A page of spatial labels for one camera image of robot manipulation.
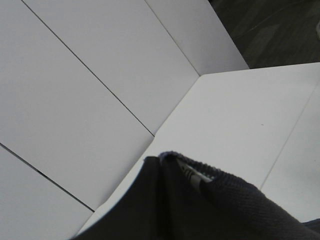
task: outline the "gray carpet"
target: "gray carpet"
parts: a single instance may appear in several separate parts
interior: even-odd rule
[[[320,0],[212,0],[250,68],[320,62]]]

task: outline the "dark gray fabric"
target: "dark gray fabric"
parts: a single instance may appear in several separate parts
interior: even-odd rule
[[[147,157],[119,202],[74,240],[320,240],[255,186],[175,152]]]

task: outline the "panel seam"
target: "panel seam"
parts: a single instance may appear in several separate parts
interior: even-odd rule
[[[313,94],[314,94],[314,92],[316,91],[316,88],[318,87],[319,83],[320,83],[320,80],[318,80],[318,82],[315,84],[315,87],[313,88],[313,90],[312,90],[312,92],[311,92],[311,94],[310,94],[309,98],[307,99],[306,103],[304,104],[304,106],[303,106],[303,108],[302,108],[301,113],[299,114],[299,116],[298,116],[297,120],[295,121],[295,123],[294,123],[294,125],[293,125],[293,127],[292,127],[292,129],[291,129],[291,131],[290,131],[290,133],[289,133],[289,135],[288,135],[288,137],[286,138],[286,140],[285,140],[285,142],[284,142],[283,146],[281,147],[281,149],[280,149],[280,151],[279,151],[278,155],[276,156],[276,158],[275,158],[275,160],[274,160],[274,162],[273,162],[273,164],[272,164],[272,166],[271,166],[271,168],[270,168],[269,172],[267,173],[267,175],[266,175],[265,179],[263,180],[263,182],[262,182],[262,184],[261,184],[261,186],[260,186],[260,188],[259,188],[260,190],[262,190],[262,188],[263,188],[263,187],[264,187],[264,185],[266,184],[266,181],[267,181],[268,177],[270,176],[270,174],[271,174],[272,170],[274,169],[274,167],[275,167],[275,165],[276,165],[276,163],[277,163],[277,161],[278,161],[278,159],[279,159],[279,157],[280,157],[281,153],[283,152],[283,150],[284,150],[285,146],[287,145],[287,142],[289,141],[289,139],[290,139],[290,137],[291,137],[292,133],[294,132],[294,130],[295,130],[295,128],[296,128],[296,126],[297,126],[297,124],[298,124],[298,122],[299,122],[299,120],[300,120],[301,116],[302,116],[302,115],[303,115],[303,113],[305,112],[305,109],[306,109],[306,107],[307,107],[308,103],[310,102],[310,99],[311,99],[312,95],[313,95]]]
[[[78,57],[74,51],[29,7],[24,0],[21,2],[46,26],[46,28],[82,63],[83,66],[131,113],[134,118],[154,137],[155,135],[142,123],[142,121],[120,100],[116,94]]]
[[[16,154],[14,151],[12,151],[10,148],[8,148],[7,146],[5,146],[4,144],[2,144],[0,142],[0,146],[3,147],[5,150],[7,150],[10,154],[12,154],[13,156],[15,156],[17,159],[19,159],[21,162],[23,162],[24,164],[26,164],[27,166],[29,166],[30,168],[32,168],[34,171],[36,171],[38,174],[40,174],[41,176],[43,176],[44,178],[46,178],[49,182],[51,182],[52,184],[54,184],[56,187],[58,187],[60,190],[64,191],[66,194],[68,194],[70,197],[72,197],[74,200],[76,200],[77,202],[79,202],[80,204],[82,204],[84,207],[86,207],[87,209],[89,209],[91,212],[95,212],[91,207],[89,207],[87,204],[85,204],[83,201],[81,201],[79,198],[77,198],[75,195],[73,195],[71,192],[69,192],[68,190],[66,190],[65,188],[63,188],[61,185],[59,185],[58,183],[56,183],[55,181],[53,181],[50,177],[48,177],[47,175],[45,175],[43,172],[41,172],[40,170],[38,170],[36,167],[34,167],[33,165],[31,165],[30,163],[28,163],[26,160],[24,160],[21,156],[19,156],[18,154]]]
[[[189,64],[191,65],[191,67],[194,69],[194,71],[196,72],[196,74],[198,74],[198,76],[200,77],[199,72],[196,70],[195,66],[191,63],[191,61],[189,60],[189,58],[187,57],[187,55],[184,53],[184,51],[181,49],[181,47],[178,45],[178,43],[176,42],[176,40],[174,39],[174,37],[170,34],[170,32],[168,31],[168,29],[165,27],[165,25],[162,23],[162,21],[160,20],[160,18],[158,17],[158,15],[155,13],[155,11],[151,8],[150,4],[144,0],[144,2],[147,4],[147,6],[149,7],[149,9],[152,11],[153,15],[156,17],[156,19],[159,21],[159,23],[162,25],[162,27],[165,29],[165,31],[168,33],[168,35],[170,36],[170,38],[172,39],[172,41],[175,43],[175,45],[179,48],[179,50],[181,51],[181,53],[183,54],[183,56],[187,59],[187,61],[189,62]]]

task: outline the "white panel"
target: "white panel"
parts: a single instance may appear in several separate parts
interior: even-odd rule
[[[262,191],[302,222],[320,217],[320,85]]]
[[[248,65],[208,0],[146,0],[200,75]]]
[[[82,230],[125,194],[145,157],[165,151],[180,152],[261,187],[319,76],[320,63],[310,63],[200,77],[139,161]],[[311,194],[308,199],[314,196],[315,203],[318,195]]]
[[[199,77],[144,0],[26,3],[152,133]]]
[[[0,239],[69,239],[92,215],[1,146],[0,164]]]
[[[0,22],[0,142],[97,208],[152,135],[22,2]]]

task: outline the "white table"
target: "white table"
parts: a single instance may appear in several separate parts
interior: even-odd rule
[[[320,63],[201,76],[83,230],[123,196],[146,156],[180,152],[244,178],[300,221],[320,217]]]

